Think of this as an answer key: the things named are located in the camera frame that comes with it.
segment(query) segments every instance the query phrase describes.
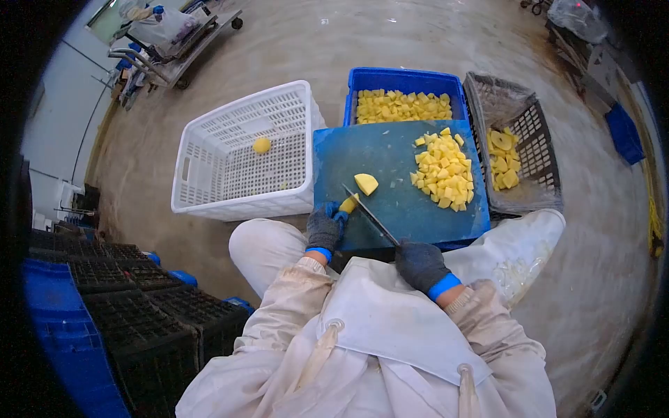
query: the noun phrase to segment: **glove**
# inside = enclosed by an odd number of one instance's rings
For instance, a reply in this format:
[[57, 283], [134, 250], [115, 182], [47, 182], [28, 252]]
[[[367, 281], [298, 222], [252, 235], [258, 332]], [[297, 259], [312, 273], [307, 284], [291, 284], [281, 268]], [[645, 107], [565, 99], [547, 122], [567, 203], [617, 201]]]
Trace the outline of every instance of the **glove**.
[[349, 220], [349, 214], [337, 211], [339, 203], [326, 202], [316, 206], [306, 222], [306, 232], [309, 241], [306, 251], [318, 251], [328, 263], [332, 261], [332, 253], [337, 243], [344, 237], [344, 225]]
[[402, 278], [433, 302], [446, 290], [462, 284], [444, 265], [444, 257], [434, 245], [402, 240], [395, 250], [395, 264]]

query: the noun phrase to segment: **stainless steel cart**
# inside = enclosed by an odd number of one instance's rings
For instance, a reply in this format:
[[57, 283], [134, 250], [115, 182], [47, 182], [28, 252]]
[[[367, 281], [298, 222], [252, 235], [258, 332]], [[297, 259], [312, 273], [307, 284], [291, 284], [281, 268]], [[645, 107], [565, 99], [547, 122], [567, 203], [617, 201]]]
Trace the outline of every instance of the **stainless steel cart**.
[[189, 81], [181, 76], [204, 49], [229, 25], [240, 29], [243, 21], [239, 18], [241, 10], [221, 15], [202, 14], [200, 26], [183, 41], [171, 48], [161, 62], [151, 63], [144, 56], [131, 48], [111, 48], [107, 53], [110, 58], [126, 58], [132, 65], [149, 76], [150, 83], [168, 88], [184, 89]]

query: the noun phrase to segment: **blue cutting board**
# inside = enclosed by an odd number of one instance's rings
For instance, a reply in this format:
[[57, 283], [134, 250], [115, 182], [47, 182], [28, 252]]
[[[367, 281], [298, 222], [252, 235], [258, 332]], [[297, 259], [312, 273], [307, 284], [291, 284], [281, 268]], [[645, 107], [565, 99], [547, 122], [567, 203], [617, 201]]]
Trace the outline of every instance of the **blue cutting board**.
[[[445, 127], [464, 139], [462, 152], [472, 159], [474, 198], [467, 210], [441, 209], [429, 196], [411, 185], [409, 172], [418, 167], [413, 141]], [[370, 196], [358, 188], [353, 176], [373, 175], [379, 187]], [[314, 204], [343, 201], [346, 184], [398, 240], [446, 243], [480, 237], [490, 229], [490, 214], [476, 145], [466, 120], [413, 120], [344, 126], [314, 131]], [[351, 213], [341, 250], [391, 247], [388, 239], [358, 209]]]

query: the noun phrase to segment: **knife blade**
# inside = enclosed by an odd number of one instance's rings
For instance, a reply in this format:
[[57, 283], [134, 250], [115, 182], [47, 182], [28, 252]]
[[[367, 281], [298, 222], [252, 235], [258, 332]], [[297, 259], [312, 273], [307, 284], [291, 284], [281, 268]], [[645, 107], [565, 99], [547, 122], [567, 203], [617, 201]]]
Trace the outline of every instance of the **knife blade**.
[[355, 193], [353, 193], [344, 183], [341, 183], [341, 185], [344, 187], [344, 190], [346, 190], [346, 193], [348, 193], [349, 196], [352, 196], [355, 200], [358, 201], [358, 206], [360, 207], [360, 209], [362, 209], [362, 212], [365, 214], [365, 216], [367, 216], [367, 218], [369, 218], [369, 220], [372, 221], [374, 226], [379, 231], [381, 231], [385, 235], [385, 237], [388, 240], [390, 240], [391, 243], [393, 243], [395, 247], [399, 247], [399, 242], [395, 239], [395, 237], [393, 237], [393, 234], [391, 234], [390, 231], [388, 231], [388, 229], [386, 229], [386, 227], [383, 226], [381, 221], [378, 220], [376, 216], [374, 216], [374, 214], [367, 208], [367, 206], [365, 206], [364, 203], [360, 201], [360, 199], [355, 197]]

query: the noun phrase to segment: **concrete floor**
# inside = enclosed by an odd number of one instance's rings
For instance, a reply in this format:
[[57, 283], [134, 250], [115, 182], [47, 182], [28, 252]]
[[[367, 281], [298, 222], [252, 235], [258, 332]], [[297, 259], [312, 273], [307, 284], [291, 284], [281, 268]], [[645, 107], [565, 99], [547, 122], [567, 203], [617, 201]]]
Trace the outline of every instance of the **concrete floor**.
[[[547, 351], [558, 415], [582, 415], [612, 378], [646, 309], [648, 203], [641, 168], [615, 152], [605, 120], [576, 96], [545, 41], [545, 17], [510, 0], [249, 0], [244, 27], [210, 47], [185, 91], [140, 95], [102, 143], [94, 185], [112, 241], [155, 250], [214, 296], [258, 297], [230, 261], [238, 223], [170, 210], [183, 127], [248, 94], [307, 80], [328, 126], [340, 126], [349, 70], [492, 72], [537, 91], [553, 135], [567, 228], [513, 316]], [[305, 216], [290, 221], [304, 229]]]

